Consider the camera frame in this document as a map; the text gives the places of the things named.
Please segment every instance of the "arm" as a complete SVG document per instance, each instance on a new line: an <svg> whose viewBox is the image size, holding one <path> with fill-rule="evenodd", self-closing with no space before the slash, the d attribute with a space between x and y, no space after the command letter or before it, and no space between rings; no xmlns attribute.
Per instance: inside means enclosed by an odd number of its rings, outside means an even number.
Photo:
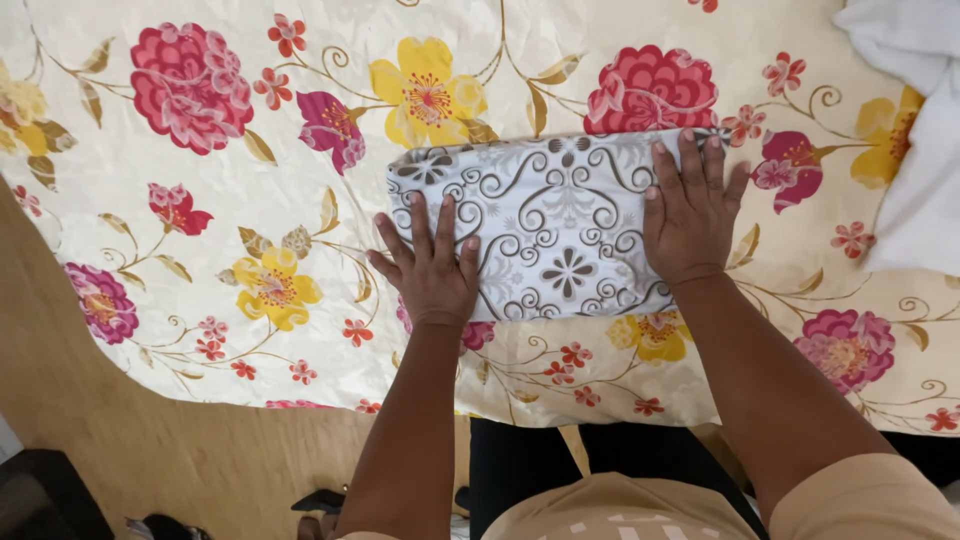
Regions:
<svg viewBox="0 0 960 540"><path fill-rule="evenodd" d="M377 252L367 256L400 291L414 329L360 455L335 538L356 531L400 540L450 536L453 382L460 335L476 303L479 238L467 240L458 264L453 198L444 198L436 246L422 195L411 199L413 252L390 218L374 218L396 264Z"/></svg>
<svg viewBox="0 0 960 540"><path fill-rule="evenodd" d="M693 334L724 432L769 523L780 499L817 471L896 452L724 273L750 165L734 168L725 192L719 139L701 158L685 133L682 175L662 146L654 151L660 189L646 194L644 248Z"/></svg>

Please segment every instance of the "hand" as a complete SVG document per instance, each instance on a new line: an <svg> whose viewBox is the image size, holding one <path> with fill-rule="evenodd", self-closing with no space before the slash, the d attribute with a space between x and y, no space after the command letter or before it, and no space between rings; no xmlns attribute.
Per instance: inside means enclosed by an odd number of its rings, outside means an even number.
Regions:
<svg viewBox="0 0 960 540"><path fill-rule="evenodd" d="M733 221L750 180L750 164L741 162L724 191L724 151L717 135L707 140L702 159L692 130L683 130L678 144L683 173L662 142L654 145L660 188L647 189L643 218L647 260L670 288L724 273Z"/></svg>
<svg viewBox="0 0 960 540"><path fill-rule="evenodd" d="M410 251L400 239L393 220L381 212L373 222L394 262L375 251L368 251L367 258L373 268L400 291L414 327L446 325L456 328L459 334L477 301L480 238L467 239L458 263L453 254L456 213L453 197L444 197L435 241L430 239L423 195L415 191L410 194L410 201L414 250Z"/></svg>

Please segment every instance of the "folded pillowcase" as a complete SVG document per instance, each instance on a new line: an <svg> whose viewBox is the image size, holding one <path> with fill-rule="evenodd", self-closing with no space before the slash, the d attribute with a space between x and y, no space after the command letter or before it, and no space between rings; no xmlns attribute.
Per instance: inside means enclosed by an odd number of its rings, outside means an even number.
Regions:
<svg viewBox="0 0 960 540"><path fill-rule="evenodd" d="M657 183L652 146L680 163L680 130L578 135L419 148L387 167L400 236L410 243L410 193L436 231L457 202L456 251L480 238L480 295L471 321L661 311L669 289L643 253L643 193ZM694 130L703 145L728 131Z"/></svg>

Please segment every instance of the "beige top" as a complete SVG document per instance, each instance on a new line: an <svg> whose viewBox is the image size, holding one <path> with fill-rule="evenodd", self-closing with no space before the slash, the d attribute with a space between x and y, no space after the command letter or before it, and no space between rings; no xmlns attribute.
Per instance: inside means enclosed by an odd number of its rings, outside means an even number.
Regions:
<svg viewBox="0 0 960 540"><path fill-rule="evenodd" d="M774 509L773 540L960 539L960 516L909 461L868 454L830 465ZM591 475L517 504L484 540L756 538L715 491L673 480ZM370 532L344 540L395 540Z"/></svg>

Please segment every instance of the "cream floral comforter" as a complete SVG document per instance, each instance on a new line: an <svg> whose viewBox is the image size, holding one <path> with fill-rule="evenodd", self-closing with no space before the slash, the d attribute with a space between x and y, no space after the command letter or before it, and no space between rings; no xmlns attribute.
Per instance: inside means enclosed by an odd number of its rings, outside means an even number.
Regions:
<svg viewBox="0 0 960 540"><path fill-rule="evenodd" d="M729 128L744 294L877 427L958 434L960 281L859 270L922 98L832 27L842 3L8 2L0 170L133 379L375 413L410 331L363 256L387 163ZM675 311L470 324L456 396L524 426L718 420Z"/></svg>

